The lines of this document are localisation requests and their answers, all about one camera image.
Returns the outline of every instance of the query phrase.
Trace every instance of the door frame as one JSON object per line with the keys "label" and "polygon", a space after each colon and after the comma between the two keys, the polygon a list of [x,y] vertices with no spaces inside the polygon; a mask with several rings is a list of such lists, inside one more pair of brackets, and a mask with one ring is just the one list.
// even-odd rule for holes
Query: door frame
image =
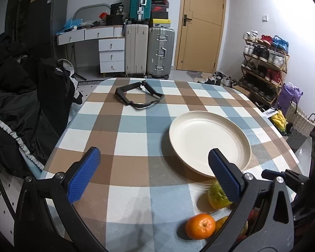
{"label": "door frame", "polygon": [[[225,11],[226,11],[226,0],[224,0],[223,22],[222,22],[221,33],[219,36],[218,52],[216,56],[216,65],[214,66],[213,72],[215,72],[217,69],[218,58],[219,58],[219,54],[222,47],[222,38],[223,38],[223,31],[224,31],[224,25],[225,25]],[[175,49],[175,57],[174,57],[175,70],[177,70],[178,57],[180,53],[181,33],[182,33],[182,26],[183,26],[183,13],[184,13],[184,0],[181,0],[180,15],[179,15],[179,22],[178,22],[178,29],[177,29],[176,49]]]}

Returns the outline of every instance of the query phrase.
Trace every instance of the woven basket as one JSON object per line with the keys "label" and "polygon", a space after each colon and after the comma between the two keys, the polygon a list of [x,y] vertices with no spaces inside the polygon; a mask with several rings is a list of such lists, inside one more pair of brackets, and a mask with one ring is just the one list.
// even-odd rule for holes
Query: woven basket
{"label": "woven basket", "polygon": [[286,113],[286,120],[289,123],[293,123],[293,127],[291,129],[291,135],[287,139],[287,143],[294,152],[302,146],[315,127],[315,121],[310,119],[312,115],[315,116],[314,113],[312,113],[310,117],[306,115],[297,105],[295,97],[291,100]]}

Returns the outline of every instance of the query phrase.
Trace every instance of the teal suitcase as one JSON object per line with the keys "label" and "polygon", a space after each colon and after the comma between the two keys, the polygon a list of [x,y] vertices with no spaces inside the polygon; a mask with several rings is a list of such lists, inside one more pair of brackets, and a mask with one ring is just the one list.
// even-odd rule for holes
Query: teal suitcase
{"label": "teal suitcase", "polygon": [[150,19],[152,0],[131,0],[130,18],[135,21]]}

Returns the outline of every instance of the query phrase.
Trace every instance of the blue sneaker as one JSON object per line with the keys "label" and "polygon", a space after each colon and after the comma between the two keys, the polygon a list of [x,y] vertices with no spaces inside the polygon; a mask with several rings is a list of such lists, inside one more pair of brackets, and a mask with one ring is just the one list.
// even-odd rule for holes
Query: blue sneaker
{"label": "blue sneaker", "polygon": [[278,35],[275,35],[273,38],[273,42],[271,43],[271,46],[278,47],[278,44],[281,42],[281,38]]}
{"label": "blue sneaker", "polygon": [[277,48],[284,50],[288,54],[289,43],[284,39],[281,39],[280,43],[278,43]]}

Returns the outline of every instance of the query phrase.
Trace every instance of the door lock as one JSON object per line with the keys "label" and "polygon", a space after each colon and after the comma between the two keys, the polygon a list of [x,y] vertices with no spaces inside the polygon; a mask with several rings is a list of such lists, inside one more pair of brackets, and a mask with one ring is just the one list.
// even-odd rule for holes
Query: door lock
{"label": "door lock", "polygon": [[183,17],[183,26],[187,25],[187,21],[192,21],[192,19],[187,18],[187,14],[185,14],[184,17]]}

